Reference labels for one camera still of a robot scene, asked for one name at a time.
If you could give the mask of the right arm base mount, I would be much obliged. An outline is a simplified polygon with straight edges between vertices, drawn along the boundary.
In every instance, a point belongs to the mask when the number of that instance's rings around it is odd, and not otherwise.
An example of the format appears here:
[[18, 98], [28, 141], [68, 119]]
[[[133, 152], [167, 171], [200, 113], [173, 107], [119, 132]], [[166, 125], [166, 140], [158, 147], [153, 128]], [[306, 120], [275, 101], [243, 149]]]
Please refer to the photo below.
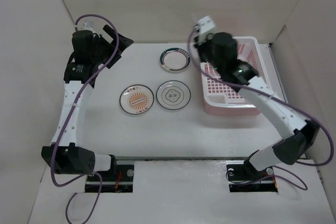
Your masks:
[[227, 163], [226, 179], [230, 193], [277, 193], [273, 167], [267, 167], [256, 174], [248, 174], [243, 163]]

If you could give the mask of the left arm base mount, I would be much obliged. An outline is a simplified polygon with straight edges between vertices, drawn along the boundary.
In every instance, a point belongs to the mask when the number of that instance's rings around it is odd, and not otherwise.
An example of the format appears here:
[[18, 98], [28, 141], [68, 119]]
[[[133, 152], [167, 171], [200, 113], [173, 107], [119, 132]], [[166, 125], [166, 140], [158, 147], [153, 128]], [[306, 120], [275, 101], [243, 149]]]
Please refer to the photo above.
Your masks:
[[[104, 171], [99, 172], [102, 177], [101, 193], [132, 193], [134, 179], [134, 163], [123, 161], [117, 164], [116, 174]], [[100, 180], [95, 176], [87, 177], [85, 183], [86, 193], [97, 193]]]

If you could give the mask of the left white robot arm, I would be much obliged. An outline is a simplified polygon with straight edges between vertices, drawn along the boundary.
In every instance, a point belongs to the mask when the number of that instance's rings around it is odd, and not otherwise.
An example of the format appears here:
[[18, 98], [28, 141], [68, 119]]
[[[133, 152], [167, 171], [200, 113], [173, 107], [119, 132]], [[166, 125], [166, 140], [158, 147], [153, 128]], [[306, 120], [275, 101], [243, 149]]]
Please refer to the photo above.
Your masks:
[[43, 146], [41, 156], [54, 174], [91, 175], [105, 180], [117, 176], [113, 155], [96, 154], [82, 146], [85, 113], [95, 87], [100, 66], [111, 68], [133, 40], [117, 34], [110, 26], [103, 28], [112, 39], [107, 41], [93, 29], [78, 30], [72, 35], [73, 52], [64, 73], [64, 101], [54, 137]]

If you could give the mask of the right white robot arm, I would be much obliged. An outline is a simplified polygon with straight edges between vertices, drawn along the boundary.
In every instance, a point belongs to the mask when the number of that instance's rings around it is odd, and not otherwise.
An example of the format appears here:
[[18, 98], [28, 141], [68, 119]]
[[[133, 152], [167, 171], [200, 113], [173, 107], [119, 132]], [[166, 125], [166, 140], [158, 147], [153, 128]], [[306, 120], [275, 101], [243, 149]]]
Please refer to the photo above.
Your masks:
[[248, 156], [243, 173], [254, 179], [265, 169], [284, 163], [293, 165], [315, 142], [320, 122], [304, 111], [277, 98], [259, 72], [238, 59], [237, 41], [229, 33], [216, 32], [215, 25], [195, 25], [188, 46], [197, 50], [200, 62], [210, 64], [218, 77], [213, 80], [232, 88], [253, 104], [276, 128], [281, 139]]

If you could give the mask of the orange sunburst plate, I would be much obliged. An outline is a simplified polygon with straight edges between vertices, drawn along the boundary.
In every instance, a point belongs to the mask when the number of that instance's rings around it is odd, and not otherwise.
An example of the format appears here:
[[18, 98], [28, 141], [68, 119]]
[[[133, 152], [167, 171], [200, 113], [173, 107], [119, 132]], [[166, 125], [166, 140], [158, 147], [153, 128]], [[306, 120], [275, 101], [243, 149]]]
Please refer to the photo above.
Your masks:
[[126, 87], [120, 94], [119, 105], [130, 115], [140, 115], [147, 112], [154, 104], [153, 91], [143, 84]]

